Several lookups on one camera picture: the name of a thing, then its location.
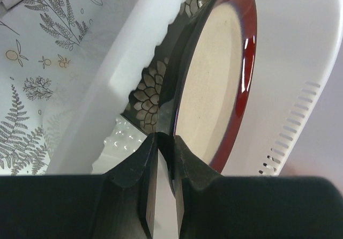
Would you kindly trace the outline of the red rimmed round plate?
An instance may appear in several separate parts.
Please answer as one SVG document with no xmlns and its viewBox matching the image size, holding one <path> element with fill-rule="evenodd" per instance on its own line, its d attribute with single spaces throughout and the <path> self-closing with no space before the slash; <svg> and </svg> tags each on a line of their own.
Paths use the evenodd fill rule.
<svg viewBox="0 0 343 239">
<path fill-rule="evenodd" d="M 174 179 L 174 138 L 217 172 L 231 154 L 256 57 L 255 0 L 208 0 L 184 25 L 163 78 L 156 130 Z"/>
</svg>

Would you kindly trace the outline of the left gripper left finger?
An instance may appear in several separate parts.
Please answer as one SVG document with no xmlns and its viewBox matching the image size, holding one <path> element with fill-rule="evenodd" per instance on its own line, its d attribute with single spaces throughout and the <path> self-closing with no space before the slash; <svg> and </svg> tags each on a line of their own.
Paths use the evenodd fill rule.
<svg viewBox="0 0 343 239">
<path fill-rule="evenodd" d="M 1 238 L 152 238 L 158 142 L 101 175 L 1 177 Z"/>
</svg>

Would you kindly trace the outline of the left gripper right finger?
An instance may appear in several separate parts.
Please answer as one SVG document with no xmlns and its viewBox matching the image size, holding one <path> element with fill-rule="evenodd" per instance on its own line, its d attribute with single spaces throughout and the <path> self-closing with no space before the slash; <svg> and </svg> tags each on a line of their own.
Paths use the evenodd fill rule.
<svg viewBox="0 0 343 239">
<path fill-rule="evenodd" d="M 180 238 L 342 238 L 342 195 L 321 177 L 223 176 L 175 138 Z"/>
</svg>

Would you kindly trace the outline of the black square floral plate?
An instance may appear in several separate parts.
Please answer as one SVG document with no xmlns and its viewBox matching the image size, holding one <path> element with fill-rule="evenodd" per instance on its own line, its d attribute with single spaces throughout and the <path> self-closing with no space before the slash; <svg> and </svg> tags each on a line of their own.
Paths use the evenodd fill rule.
<svg viewBox="0 0 343 239">
<path fill-rule="evenodd" d="M 184 25 L 207 1 L 185 0 L 180 5 L 163 42 L 156 46 L 151 63 L 143 69 L 137 88 L 129 95 L 123 116 L 146 135 L 156 132 L 162 82 L 176 41 Z"/>
</svg>

